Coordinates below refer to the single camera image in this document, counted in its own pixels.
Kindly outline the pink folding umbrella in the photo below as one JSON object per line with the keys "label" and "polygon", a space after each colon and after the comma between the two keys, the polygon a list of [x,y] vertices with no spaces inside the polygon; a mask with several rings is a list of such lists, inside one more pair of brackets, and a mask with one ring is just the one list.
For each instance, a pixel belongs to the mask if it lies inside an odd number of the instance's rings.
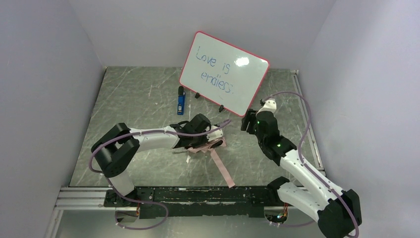
{"label": "pink folding umbrella", "polygon": [[219,172],[221,173],[221,175],[223,176],[227,186],[229,188],[233,188],[236,184],[233,180],[233,178],[231,177],[229,171],[227,170],[227,168],[225,167],[225,165],[223,164],[220,156],[218,155],[218,153],[216,152],[216,147],[226,147],[226,140],[224,137],[222,138],[218,138],[215,139],[213,141],[208,142],[205,145],[199,146],[197,148],[188,148],[187,151],[192,152],[192,153],[198,153],[198,152],[209,152],[210,153],[210,157],[212,158],[213,162],[216,164]]}

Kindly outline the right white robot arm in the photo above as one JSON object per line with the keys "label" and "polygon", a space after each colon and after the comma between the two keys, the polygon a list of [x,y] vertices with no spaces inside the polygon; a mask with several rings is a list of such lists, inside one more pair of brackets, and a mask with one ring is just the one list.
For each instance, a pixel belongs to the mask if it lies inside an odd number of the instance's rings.
{"label": "right white robot arm", "polygon": [[248,109],[242,118],[241,130],[255,135],[264,155],[293,175],[303,186],[279,177],[268,187],[271,198],[298,208],[317,223],[327,238],[344,238],[358,233],[362,224],[358,194],[328,180],[305,158],[297,146],[282,136],[273,112]]}

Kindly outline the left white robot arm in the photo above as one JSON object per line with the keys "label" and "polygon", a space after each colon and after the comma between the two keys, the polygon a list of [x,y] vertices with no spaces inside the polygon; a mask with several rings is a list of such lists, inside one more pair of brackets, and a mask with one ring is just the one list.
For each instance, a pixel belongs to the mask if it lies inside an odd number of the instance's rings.
{"label": "left white robot arm", "polygon": [[197,114],[190,121],[159,129],[134,129],[118,123],[92,146],[91,151],[111,185],[121,195],[134,198],[135,186],[127,167],[136,153],[160,148],[195,149],[222,137],[223,131],[217,124],[212,125],[206,116]]}

